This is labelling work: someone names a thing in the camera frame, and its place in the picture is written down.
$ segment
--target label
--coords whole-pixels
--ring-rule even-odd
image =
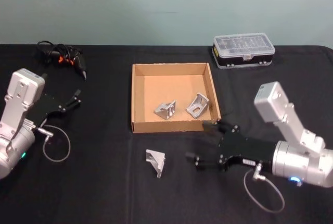
[[[255,161],[254,160],[243,159],[243,164],[255,167]]]
[[[214,46],[214,53],[215,53],[215,56],[216,57],[218,57],[219,56],[219,54],[218,54],[218,52],[217,52],[217,49],[216,49],[216,47]]]

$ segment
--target cable connector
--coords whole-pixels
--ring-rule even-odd
[[[37,128],[37,131],[39,133],[42,133],[42,134],[46,135],[45,142],[47,142],[48,139],[50,139],[51,137],[53,137],[53,133],[50,132],[50,131],[47,131],[46,129]]]
[[[260,174],[261,169],[262,169],[262,164],[258,163],[255,167],[255,171],[254,171],[253,177],[252,177],[254,181],[257,181],[257,180],[265,181],[266,180],[266,177],[262,176]]]

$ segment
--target gray cable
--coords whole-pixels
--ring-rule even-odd
[[[266,207],[264,207],[260,202],[257,201],[256,198],[254,198],[254,196],[250,193],[248,187],[246,186],[246,176],[248,175],[249,172],[251,172],[252,169],[250,169],[249,171],[247,171],[244,175],[244,178],[243,178],[243,183],[244,183],[244,188],[245,188],[245,191],[248,193],[248,195],[250,196],[250,198],[264,211],[268,212],[268,213],[271,213],[271,214],[278,214],[280,212],[282,212],[282,210],[285,208],[285,199],[283,197],[283,195],[281,194],[280,190],[276,187],[276,185],[274,185],[274,183],[272,183],[269,179],[265,178],[265,181],[268,182],[269,185],[271,185],[271,187],[276,191],[276,193],[280,196],[280,199],[282,201],[282,207],[278,210],[270,210]]]
[[[45,156],[48,160],[53,161],[54,163],[60,163],[60,162],[62,162],[62,161],[64,161],[64,160],[66,160],[66,159],[68,158],[69,154],[71,153],[71,141],[69,140],[68,135],[66,134],[66,132],[64,132],[64,131],[63,131],[61,128],[59,128],[59,127],[56,127],[56,126],[53,126],[53,125],[44,125],[44,127],[49,127],[49,128],[54,128],[54,129],[60,130],[60,131],[66,136],[67,141],[68,141],[68,152],[67,152],[67,155],[66,155],[63,159],[60,159],[60,160],[54,160],[54,159],[50,158],[50,157],[46,154],[46,152],[45,152],[45,145],[46,145],[47,142],[44,142],[44,144],[43,144],[43,154],[44,154],[44,156]]]

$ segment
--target black tablecloth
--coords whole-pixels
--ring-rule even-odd
[[[82,105],[57,125],[67,131],[72,152],[62,164],[42,154],[43,139],[29,149],[13,172],[0,181],[1,223],[332,223],[333,189],[296,187],[268,176],[286,200],[285,210],[268,214],[246,194],[247,171],[197,172],[187,151],[209,152],[215,139],[202,132],[132,134],[133,63],[209,62],[224,119],[244,135],[281,140],[253,105],[263,83],[279,81],[304,126],[333,148],[333,51],[320,46],[277,46],[268,67],[217,69],[208,47],[81,46],[88,73],[84,82],[71,68],[45,68],[34,46],[0,45],[0,96],[13,71],[25,67],[48,73],[45,92],[60,100],[81,89]],[[161,179],[145,162],[145,149],[166,153]],[[278,196],[265,184],[250,189],[267,206]]]

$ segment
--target metal bracket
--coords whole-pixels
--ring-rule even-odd
[[[165,120],[168,120],[173,116],[176,110],[176,100],[173,100],[171,103],[162,103],[154,110],[154,113]]]
[[[153,150],[146,150],[146,161],[150,162],[156,170],[157,178],[161,178],[165,161],[165,153]]]
[[[197,93],[196,98],[193,100],[191,105],[188,106],[186,111],[197,119],[201,116],[208,108],[209,99],[201,93]]]

